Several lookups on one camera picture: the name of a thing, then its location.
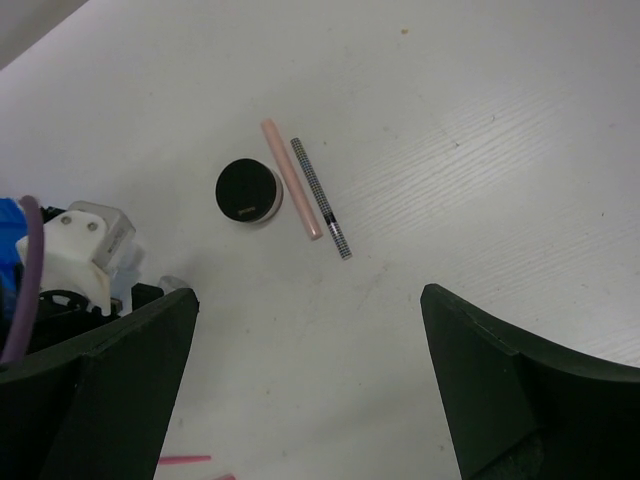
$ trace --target black plastic part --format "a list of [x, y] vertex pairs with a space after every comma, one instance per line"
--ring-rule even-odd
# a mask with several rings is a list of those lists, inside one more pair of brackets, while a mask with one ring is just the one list
[[640, 369], [554, 344], [438, 285], [421, 303], [464, 480], [638, 477]]
[[40, 211], [42, 212], [42, 220], [44, 221], [44, 223], [50, 222], [61, 213], [66, 212], [66, 210], [56, 207], [40, 207]]
[[164, 295], [160, 287], [153, 287], [144, 283], [136, 283], [131, 288], [131, 308], [138, 310], [148, 303], [154, 302]]
[[151, 480], [197, 313], [176, 290], [0, 371], [0, 477]]

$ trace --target black round compact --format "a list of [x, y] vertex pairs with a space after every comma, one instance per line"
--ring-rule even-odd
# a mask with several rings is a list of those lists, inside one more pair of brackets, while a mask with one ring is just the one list
[[264, 222], [275, 215], [282, 204], [282, 182], [269, 167], [242, 158], [227, 165], [218, 177], [216, 201], [231, 220]]

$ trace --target white wall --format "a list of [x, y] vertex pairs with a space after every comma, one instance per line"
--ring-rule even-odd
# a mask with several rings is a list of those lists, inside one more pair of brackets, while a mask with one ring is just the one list
[[0, 0], [0, 69], [87, 0]]

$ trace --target pink pencil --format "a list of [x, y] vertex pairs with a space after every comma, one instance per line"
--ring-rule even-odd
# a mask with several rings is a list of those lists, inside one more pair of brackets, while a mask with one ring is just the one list
[[293, 204], [298, 210], [302, 224], [307, 230], [309, 237], [311, 237], [311, 240], [317, 240], [322, 236], [320, 224], [318, 223], [318, 220], [316, 220], [316, 216], [313, 214], [313, 210], [311, 209], [307, 195], [304, 193], [298, 174], [293, 168], [293, 163], [291, 163], [291, 159], [289, 158], [287, 149], [284, 146], [280, 132], [278, 132], [278, 127], [276, 127], [276, 124], [270, 118], [262, 122], [261, 127], [262, 133], [264, 133], [264, 138], [267, 139], [267, 143], [269, 144], [269, 148], [273, 154], [273, 158], [276, 159], [280, 173], [282, 173], [284, 183], [287, 184], [287, 188], [289, 189], [289, 193], [293, 199]]
[[187, 455], [182, 457], [160, 457], [158, 465], [184, 465], [186, 463], [210, 462], [211, 455]]

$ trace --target eyeliner pencil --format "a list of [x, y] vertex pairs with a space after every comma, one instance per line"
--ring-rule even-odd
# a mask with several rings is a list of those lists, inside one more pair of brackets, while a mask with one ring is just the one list
[[340, 256], [343, 260], [351, 258], [351, 249], [349, 249], [347, 240], [342, 234], [342, 230], [340, 229], [340, 225], [338, 224], [338, 221], [333, 214], [333, 210], [331, 210], [331, 205], [329, 205], [329, 201], [327, 200], [327, 197], [324, 194], [324, 190], [322, 189], [322, 185], [320, 185], [320, 181], [316, 176], [316, 172], [313, 169], [311, 162], [309, 161], [307, 152], [302, 146], [302, 142], [299, 138], [294, 138], [293, 140], [291, 140], [291, 146], [293, 147], [293, 151], [295, 152], [296, 157], [300, 162], [300, 166], [302, 167], [304, 176], [307, 177], [307, 181], [309, 182], [309, 186], [311, 187], [313, 196], [316, 197], [316, 202], [318, 202], [318, 206], [320, 207], [322, 216], [324, 217], [325, 222], [327, 222], [329, 232], [331, 232], [331, 237], [333, 238], [336, 247], [338, 247]]

